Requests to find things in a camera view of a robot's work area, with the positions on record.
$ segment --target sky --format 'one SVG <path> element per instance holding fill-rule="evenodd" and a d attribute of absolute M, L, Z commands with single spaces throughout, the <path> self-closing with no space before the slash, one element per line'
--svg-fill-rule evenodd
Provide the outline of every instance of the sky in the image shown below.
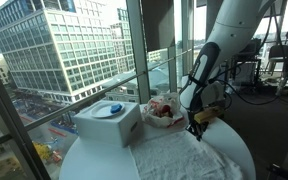
<path fill-rule="evenodd" d="M 0 6 L 6 1 L 7 0 L 0 0 Z M 125 0 L 108 0 L 108 2 L 110 3 L 109 8 L 114 8 L 114 7 L 126 8 Z M 174 3 L 175 3 L 175 8 L 179 7 L 178 4 L 180 3 L 180 0 L 174 0 Z M 175 27 L 179 27 L 178 24 L 181 24 L 181 19 L 178 18 L 180 16 L 176 15 L 180 13 L 181 13 L 180 10 L 175 9 Z M 260 24 L 256 33 L 264 34 L 266 32 L 267 24 L 268 24 L 268 19 L 264 20 Z M 204 39 L 205 25 L 206 25 L 206 8 L 205 7 L 196 8 L 194 10 L 194 39 Z M 286 12 L 285 12 L 285 18 L 284 18 L 282 31 L 287 31 L 287 29 L 288 29 L 288 4 L 287 4 Z M 271 25 L 271 32 L 274 32 L 274 31 L 275 31 L 275 26 L 273 24 Z M 175 31 L 175 33 L 176 33 L 176 36 L 178 37 L 181 35 L 182 32 Z"/>

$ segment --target white box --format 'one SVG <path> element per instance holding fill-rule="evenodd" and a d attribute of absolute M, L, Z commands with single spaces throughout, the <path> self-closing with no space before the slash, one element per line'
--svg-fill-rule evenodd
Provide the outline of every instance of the white box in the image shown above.
<path fill-rule="evenodd" d="M 123 105 L 120 112 L 108 113 L 107 116 L 99 113 L 118 103 Z M 74 119 L 81 140 L 90 139 L 121 147 L 127 146 L 142 126 L 139 105 L 130 102 L 99 101 L 75 115 Z"/>

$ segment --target blue lid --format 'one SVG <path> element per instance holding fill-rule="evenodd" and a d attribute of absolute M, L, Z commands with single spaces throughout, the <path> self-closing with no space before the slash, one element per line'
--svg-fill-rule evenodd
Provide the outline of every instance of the blue lid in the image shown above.
<path fill-rule="evenodd" d="M 121 111 L 121 109 L 122 109 L 122 105 L 121 104 L 112 105 L 111 106 L 111 113 L 112 114 L 117 113 L 117 112 Z"/>

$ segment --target plastic bag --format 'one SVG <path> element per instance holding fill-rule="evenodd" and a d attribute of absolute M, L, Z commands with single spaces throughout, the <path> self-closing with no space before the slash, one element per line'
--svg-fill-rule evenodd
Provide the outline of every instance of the plastic bag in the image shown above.
<path fill-rule="evenodd" d="M 177 93 L 166 93 L 150 99 L 142 112 L 143 121 L 154 127 L 170 127 L 184 119 Z"/>

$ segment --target floor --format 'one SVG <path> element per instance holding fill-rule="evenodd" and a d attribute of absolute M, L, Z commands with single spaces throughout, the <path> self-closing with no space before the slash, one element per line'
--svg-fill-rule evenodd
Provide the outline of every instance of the floor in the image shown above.
<path fill-rule="evenodd" d="M 274 97 L 274 92 L 243 92 L 243 97 L 252 102 L 265 102 Z M 281 98 L 288 100 L 288 95 Z M 288 152 L 288 103 L 277 99 L 267 105 L 255 106 L 246 104 L 236 95 L 232 95 L 232 99 L 224 121 L 239 133 L 249 147 L 257 179 L 266 179 L 266 167 L 270 163 L 281 165 Z"/>

